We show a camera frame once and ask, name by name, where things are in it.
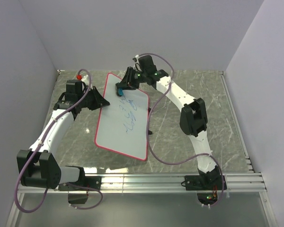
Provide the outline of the blue whiteboard eraser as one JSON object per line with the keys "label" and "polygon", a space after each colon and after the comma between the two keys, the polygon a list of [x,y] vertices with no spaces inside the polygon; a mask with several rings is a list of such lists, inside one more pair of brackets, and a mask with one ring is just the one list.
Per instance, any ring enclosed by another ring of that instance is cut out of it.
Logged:
{"label": "blue whiteboard eraser", "polygon": [[117,95],[119,96],[119,97],[122,97],[124,94],[123,94],[123,90],[121,89],[121,88],[118,88],[117,89]]}

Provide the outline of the pink framed whiteboard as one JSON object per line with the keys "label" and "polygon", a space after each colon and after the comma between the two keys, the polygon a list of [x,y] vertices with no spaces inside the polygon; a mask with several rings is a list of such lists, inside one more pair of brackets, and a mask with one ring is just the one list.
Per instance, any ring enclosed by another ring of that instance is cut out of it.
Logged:
{"label": "pink framed whiteboard", "polygon": [[103,97],[110,105],[100,110],[94,142],[99,148],[145,161],[149,96],[141,90],[125,90],[118,97],[115,84],[120,81],[107,74]]}

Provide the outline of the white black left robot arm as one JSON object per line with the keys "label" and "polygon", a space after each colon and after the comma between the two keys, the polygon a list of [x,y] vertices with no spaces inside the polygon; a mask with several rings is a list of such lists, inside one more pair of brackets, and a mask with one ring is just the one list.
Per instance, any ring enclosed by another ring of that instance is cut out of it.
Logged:
{"label": "white black left robot arm", "polygon": [[88,78],[71,79],[66,82],[66,90],[54,104],[51,119],[29,149],[17,154],[19,176],[16,185],[63,190],[100,189],[101,179],[85,175],[83,167],[59,166],[55,153],[73,122],[82,109],[91,111],[109,106]]}

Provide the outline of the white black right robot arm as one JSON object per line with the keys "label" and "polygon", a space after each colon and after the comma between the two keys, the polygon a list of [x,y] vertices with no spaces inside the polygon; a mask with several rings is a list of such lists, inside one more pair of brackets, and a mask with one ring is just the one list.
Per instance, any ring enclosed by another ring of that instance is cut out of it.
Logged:
{"label": "white black right robot arm", "polygon": [[124,95],[125,90],[137,90],[141,83],[152,86],[168,98],[180,111],[179,126],[182,132],[192,142],[197,159],[197,182],[186,180],[187,188],[196,191],[224,191],[225,179],[207,138],[207,112],[202,98],[195,98],[184,91],[174,82],[175,71],[168,74],[165,70],[157,69],[153,62],[153,53],[143,53],[133,58],[134,67],[128,67],[121,82],[116,83],[116,94]]}

